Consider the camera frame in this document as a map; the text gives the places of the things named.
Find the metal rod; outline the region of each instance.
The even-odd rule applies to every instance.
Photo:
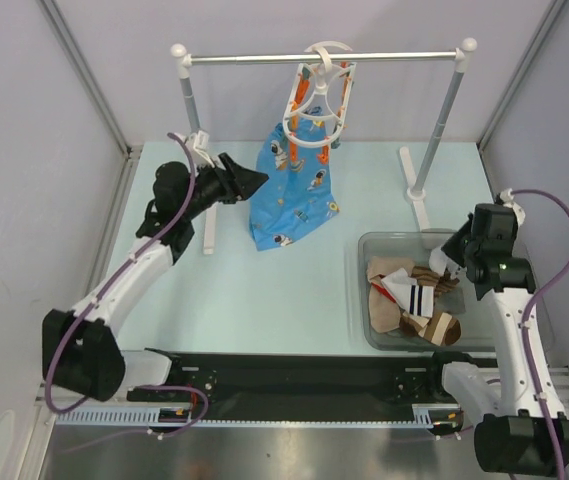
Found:
[[[122,151],[122,153],[128,157],[128,144],[122,133],[122,129],[113,115],[104,93],[100,89],[97,80],[93,76],[93,72],[88,66],[80,47],[78,46],[73,34],[71,33],[62,12],[60,11],[55,0],[38,0],[40,7],[44,16],[48,20],[48,23],[53,29],[53,33],[57,37],[62,50],[66,53],[73,69],[77,72],[77,75],[84,85],[89,98],[95,105],[99,116],[102,118],[108,131],[113,137],[113,140]]]
[[[109,212],[102,230],[102,236],[98,245],[97,254],[95,255],[95,262],[93,262],[93,269],[88,279],[88,284],[84,289],[84,295],[88,295],[106,276],[108,270],[108,263],[113,253],[115,246],[115,239],[119,231],[120,222],[124,216],[124,207],[126,206],[126,199],[128,198],[131,186],[133,185],[133,178],[135,171],[140,161],[142,154],[142,146],[131,147],[131,154],[128,161],[122,165],[120,178],[113,192],[113,198],[110,202]]]
[[[449,84],[448,91],[446,92],[446,98],[444,98],[444,104],[440,110],[439,117],[437,117],[435,129],[433,129],[431,138],[428,141],[428,147],[426,148],[426,153],[422,160],[420,173],[417,174],[415,185],[411,188],[412,193],[420,194],[424,188],[426,176],[428,175],[428,171],[433,163],[433,158],[435,158],[437,147],[440,145],[440,141],[442,140],[442,133],[444,133],[444,127],[446,127],[446,120],[448,119],[449,113],[451,113],[451,108],[453,107],[455,96],[457,95],[457,91],[462,83],[462,78],[464,78],[464,72],[458,72],[456,70],[455,73],[453,73],[453,78],[451,78],[451,83]]]
[[[411,60],[455,60],[455,50],[448,52],[415,52],[415,53],[335,53],[331,60],[335,62],[390,62]],[[321,63],[316,53],[293,55],[191,55],[191,65],[246,65],[272,63]]]
[[[528,76],[528,72],[531,70],[533,62],[539,56],[542,47],[546,44],[549,35],[559,23],[559,20],[563,13],[567,10],[568,4],[569,0],[553,0],[552,4],[546,11],[546,15],[540,22],[540,25],[535,32],[531,43],[529,43],[528,47],[526,48],[526,52],[520,60],[519,65],[515,69],[515,73],[513,74],[513,77],[511,77],[508,87],[504,91],[502,98],[500,98],[497,107],[491,114],[491,118],[484,128],[482,135],[480,136],[480,152],[483,152],[486,149],[486,146],[491,140],[495,129],[511,105],[515,94],[519,91],[520,87],[524,83],[524,80]]]
[[[184,96],[184,104],[186,105],[186,115],[188,115],[188,123],[191,132],[197,132],[200,125],[200,117],[197,114],[197,106],[195,105],[195,96],[193,95],[193,87],[191,86],[191,78],[180,78],[182,85],[182,95]]]

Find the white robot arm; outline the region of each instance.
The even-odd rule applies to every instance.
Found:
[[[188,152],[197,177],[179,162],[160,166],[154,198],[128,258],[71,310],[51,310],[44,318],[42,369],[47,388],[54,384],[106,401],[121,387],[161,385],[166,380],[169,358],[149,350],[121,352],[117,333],[148,288],[185,251],[194,235],[191,221],[217,202],[250,198],[268,180],[225,153],[212,160],[201,133],[186,139],[169,135]]]
[[[536,290],[531,266],[512,255],[524,217],[511,192],[502,192],[496,204],[477,205],[429,264],[440,274],[465,269],[491,314],[499,388],[465,362],[444,365],[441,379],[475,426],[478,463],[488,472],[548,476],[557,473],[553,443],[564,465],[569,462],[569,420],[548,371],[536,309],[529,306]]]

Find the plastic tray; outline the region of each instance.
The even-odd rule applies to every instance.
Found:
[[[368,343],[378,350],[404,351],[464,351],[492,352],[494,343],[490,324],[490,313],[482,303],[475,299],[475,288],[466,278],[461,278],[455,291],[441,297],[444,310],[450,310],[460,321],[461,338],[448,347],[439,347],[419,337],[406,337],[402,332],[394,330],[389,333],[378,333],[371,327],[368,311],[370,284],[366,279],[366,268],[372,257],[409,257],[417,265],[428,266],[428,259],[433,248],[443,244],[451,233],[367,233],[360,238],[358,244],[358,283],[364,336]]]

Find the patterned bag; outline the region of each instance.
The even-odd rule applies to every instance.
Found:
[[[312,115],[319,115],[314,109]],[[320,121],[300,118],[295,136],[321,141]],[[331,194],[329,147],[305,148],[289,142],[282,124],[269,135],[256,169],[269,180],[251,198],[250,230],[258,250],[284,247],[308,235],[339,213]]]

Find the brown cloth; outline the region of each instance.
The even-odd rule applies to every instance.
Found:
[[[410,275],[415,262],[410,258],[373,257],[368,263],[366,278],[370,283],[382,286],[380,279],[403,268]],[[378,333],[387,333],[400,326],[402,313],[396,303],[391,302],[383,294],[371,287],[368,294],[368,314],[371,327]]]
[[[462,336],[459,320],[438,310],[435,311],[432,318],[418,317],[403,312],[400,328],[406,336],[419,336],[438,346],[453,345]]]
[[[452,280],[451,274],[446,272],[441,277],[427,267],[416,266],[413,268],[411,277],[417,280],[421,287],[435,287],[435,298],[439,298],[444,293],[451,292],[460,283],[459,279]]]

